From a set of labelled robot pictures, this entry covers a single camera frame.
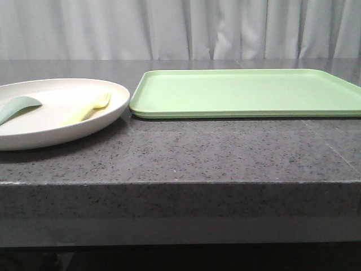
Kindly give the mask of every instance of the green tray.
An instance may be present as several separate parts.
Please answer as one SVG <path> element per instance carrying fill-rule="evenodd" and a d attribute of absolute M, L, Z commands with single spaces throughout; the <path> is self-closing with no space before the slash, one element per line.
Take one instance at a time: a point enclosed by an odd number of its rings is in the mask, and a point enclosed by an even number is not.
<path fill-rule="evenodd" d="M 314 69 L 146 72 L 129 107 L 147 119 L 361 116 L 361 88 Z"/>

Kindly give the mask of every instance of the countertop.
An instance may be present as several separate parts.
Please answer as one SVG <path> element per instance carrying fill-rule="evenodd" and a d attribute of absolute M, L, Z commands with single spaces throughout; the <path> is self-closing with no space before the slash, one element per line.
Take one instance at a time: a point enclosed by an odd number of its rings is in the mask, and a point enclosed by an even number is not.
<path fill-rule="evenodd" d="M 0 84 L 156 69 L 320 69 L 360 59 L 0 60 Z M 361 119 L 149 121 L 0 152 L 0 247 L 361 240 Z"/>

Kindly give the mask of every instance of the fork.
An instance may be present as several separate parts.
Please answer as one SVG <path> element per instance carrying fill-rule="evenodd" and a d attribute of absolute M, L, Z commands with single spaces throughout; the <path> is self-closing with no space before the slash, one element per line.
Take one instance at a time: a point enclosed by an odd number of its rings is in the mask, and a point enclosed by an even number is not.
<path fill-rule="evenodd" d="M 109 104 L 110 99 L 111 99 L 111 94 L 109 92 L 99 95 L 90 104 L 84 106 L 73 116 L 71 116 L 67 120 L 63 121 L 61 123 L 61 125 L 62 126 L 70 125 L 70 124 L 74 124 L 74 123 L 84 120 L 84 118 L 86 116 L 88 116 L 94 109 L 106 107 Z"/>

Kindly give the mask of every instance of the plate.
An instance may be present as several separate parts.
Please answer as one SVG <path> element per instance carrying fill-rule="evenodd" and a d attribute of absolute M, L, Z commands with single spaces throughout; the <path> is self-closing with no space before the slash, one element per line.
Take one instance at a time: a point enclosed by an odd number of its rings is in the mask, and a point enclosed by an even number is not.
<path fill-rule="evenodd" d="M 146 119 L 361 116 L 361 88 L 314 69 L 151 71 L 129 104 Z"/>
<path fill-rule="evenodd" d="M 106 108 L 87 120 L 61 126 L 60 123 L 103 92 L 111 93 Z M 0 108 L 18 96 L 38 99 L 42 106 L 0 126 L 0 150 L 25 150 L 69 142 L 95 133 L 114 122 L 128 105 L 129 91 L 113 82 L 60 78 L 0 86 Z"/>

